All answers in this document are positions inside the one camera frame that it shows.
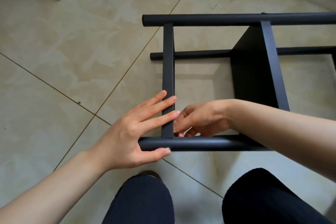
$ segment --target person's left arm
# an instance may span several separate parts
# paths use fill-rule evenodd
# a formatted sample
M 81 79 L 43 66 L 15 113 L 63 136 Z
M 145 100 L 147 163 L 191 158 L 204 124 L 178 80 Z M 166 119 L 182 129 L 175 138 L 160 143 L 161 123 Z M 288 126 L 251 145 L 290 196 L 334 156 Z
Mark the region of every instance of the person's left arm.
M 0 209 L 0 223 L 59 223 L 77 201 L 107 171 L 156 162 L 170 150 L 141 151 L 143 134 L 174 120 L 179 111 L 150 119 L 176 102 L 160 102 L 166 91 L 138 105 L 119 120 L 89 149 L 77 153 L 63 166 Z

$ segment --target floor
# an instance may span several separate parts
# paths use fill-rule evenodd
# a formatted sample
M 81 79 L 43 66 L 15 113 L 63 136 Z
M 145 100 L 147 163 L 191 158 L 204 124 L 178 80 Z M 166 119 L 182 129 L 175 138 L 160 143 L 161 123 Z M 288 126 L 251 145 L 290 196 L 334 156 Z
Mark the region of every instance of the floor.
M 142 14 L 288 13 L 304 0 L 0 0 L 0 206 L 91 146 L 109 124 L 162 87 L 162 28 Z M 232 48 L 246 27 L 175 28 L 175 49 Z M 335 26 L 273 27 L 278 47 L 336 45 Z M 293 112 L 336 120 L 330 55 L 279 57 Z M 176 62 L 176 108 L 233 98 L 228 59 Z M 156 130 L 151 135 L 159 134 Z M 276 152 L 173 152 L 103 176 L 62 223 L 99 223 L 121 184 L 154 169 L 170 189 L 176 223 L 222 223 L 221 200 L 246 171 L 264 167 L 321 213 L 336 184 Z

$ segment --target hand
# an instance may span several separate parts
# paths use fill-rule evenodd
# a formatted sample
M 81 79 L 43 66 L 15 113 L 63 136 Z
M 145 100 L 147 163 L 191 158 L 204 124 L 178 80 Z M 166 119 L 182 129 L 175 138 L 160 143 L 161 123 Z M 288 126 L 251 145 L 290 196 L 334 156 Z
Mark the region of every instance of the hand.
M 111 169 L 138 167 L 156 162 L 171 154 L 169 149 L 141 151 L 138 139 L 143 134 L 174 120 L 179 111 L 148 120 L 176 102 L 172 96 L 160 102 L 167 92 L 161 91 L 155 97 L 143 102 L 119 118 L 105 134 L 88 150 L 103 172 Z
M 188 105 L 174 121 L 176 136 L 213 136 L 229 129 L 226 109 L 232 100 L 215 100 L 207 103 Z

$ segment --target leg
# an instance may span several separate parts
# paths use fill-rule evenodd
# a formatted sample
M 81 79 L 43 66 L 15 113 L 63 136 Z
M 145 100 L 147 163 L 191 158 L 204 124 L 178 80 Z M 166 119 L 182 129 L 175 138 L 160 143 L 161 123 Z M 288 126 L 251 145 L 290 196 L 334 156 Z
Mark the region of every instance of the leg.
M 173 224 L 174 207 L 164 183 L 151 175 L 136 175 L 121 186 L 102 224 Z
M 247 172 L 229 188 L 222 213 L 225 224 L 332 224 L 263 168 Z

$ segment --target black metal frame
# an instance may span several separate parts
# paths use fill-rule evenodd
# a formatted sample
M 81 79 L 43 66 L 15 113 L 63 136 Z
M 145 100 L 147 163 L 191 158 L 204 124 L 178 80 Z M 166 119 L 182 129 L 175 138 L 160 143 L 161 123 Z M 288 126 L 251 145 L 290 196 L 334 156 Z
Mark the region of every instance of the black metal frame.
M 331 54 L 336 69 L 336 46 L 276 48 L 272 25 L 336 24 L 336 13 L 143 15 L 145 27 L 163 26 L 162 89 L 175 94 L 175 59 L 230 58 L 236 99 L 289 111 L 278 55 Z M 249 26 L 231 50 L 175 52 L 174 26 Z M 162 115 L 175 105 L 162 111 Z M 141 137 L 142 150 L 168 147 L 172 151 L 267 151 L 245 135 L 174 137 L 173 122 L 162 126 L 161 137 Z

